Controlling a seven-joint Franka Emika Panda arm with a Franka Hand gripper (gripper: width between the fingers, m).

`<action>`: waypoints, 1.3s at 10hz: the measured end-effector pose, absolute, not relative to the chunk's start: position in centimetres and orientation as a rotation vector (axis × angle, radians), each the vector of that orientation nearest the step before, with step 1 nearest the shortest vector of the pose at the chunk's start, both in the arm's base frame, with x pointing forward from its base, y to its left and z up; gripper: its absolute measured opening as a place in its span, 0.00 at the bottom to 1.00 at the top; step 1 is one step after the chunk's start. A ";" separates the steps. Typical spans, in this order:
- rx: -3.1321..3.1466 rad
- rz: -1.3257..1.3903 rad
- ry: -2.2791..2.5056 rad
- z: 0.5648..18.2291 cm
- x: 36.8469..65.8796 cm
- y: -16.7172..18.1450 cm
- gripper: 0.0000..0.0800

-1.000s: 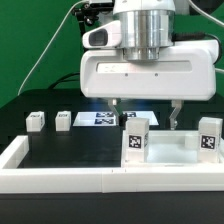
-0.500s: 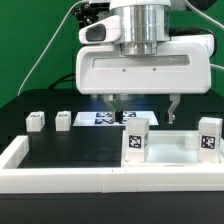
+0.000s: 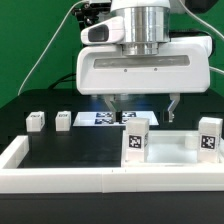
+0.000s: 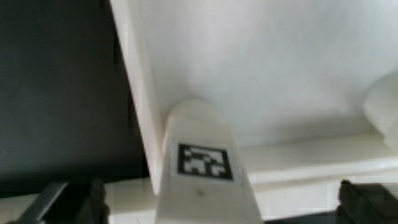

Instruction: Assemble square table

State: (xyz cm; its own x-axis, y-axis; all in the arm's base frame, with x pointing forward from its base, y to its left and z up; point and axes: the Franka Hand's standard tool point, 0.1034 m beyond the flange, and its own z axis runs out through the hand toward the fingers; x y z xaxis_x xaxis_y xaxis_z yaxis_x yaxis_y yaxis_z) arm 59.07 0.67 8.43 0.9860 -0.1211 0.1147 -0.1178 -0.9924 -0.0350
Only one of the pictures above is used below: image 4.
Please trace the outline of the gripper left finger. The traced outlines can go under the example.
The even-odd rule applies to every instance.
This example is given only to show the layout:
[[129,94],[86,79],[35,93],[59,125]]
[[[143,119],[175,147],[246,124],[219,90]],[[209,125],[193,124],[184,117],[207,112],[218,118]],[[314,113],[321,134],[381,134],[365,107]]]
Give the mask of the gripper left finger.
[[17,224],[109,224],[106,185],[100,179],[52,183]]

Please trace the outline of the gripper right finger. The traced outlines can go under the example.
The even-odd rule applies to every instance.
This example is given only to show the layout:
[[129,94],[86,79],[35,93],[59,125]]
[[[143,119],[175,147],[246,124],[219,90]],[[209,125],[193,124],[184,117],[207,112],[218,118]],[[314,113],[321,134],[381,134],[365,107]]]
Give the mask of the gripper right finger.
[[398,224],[398,183],[342,181],[337,224]]

